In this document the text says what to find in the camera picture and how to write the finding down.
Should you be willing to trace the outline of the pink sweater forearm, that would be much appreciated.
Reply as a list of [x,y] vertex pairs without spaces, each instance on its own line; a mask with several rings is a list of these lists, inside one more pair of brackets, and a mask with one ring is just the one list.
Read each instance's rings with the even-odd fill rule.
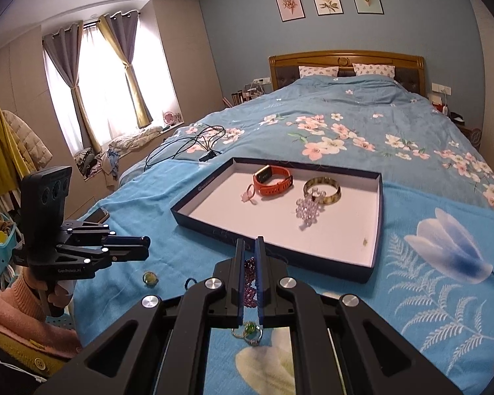
[[75,357],[82,345],[75,330],[46,323],[41,302],[28,271],[0,292],[0,333],[36,351],[62,358]]

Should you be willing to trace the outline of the person left hand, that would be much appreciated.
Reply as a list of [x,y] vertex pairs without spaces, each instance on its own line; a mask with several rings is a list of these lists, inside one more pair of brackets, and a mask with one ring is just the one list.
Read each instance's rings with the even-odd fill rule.
[[41,304],[46,316],[61,317],[72,300],[76,281],[44,282],[38,280],[30,269],[24,272],[25,281]]

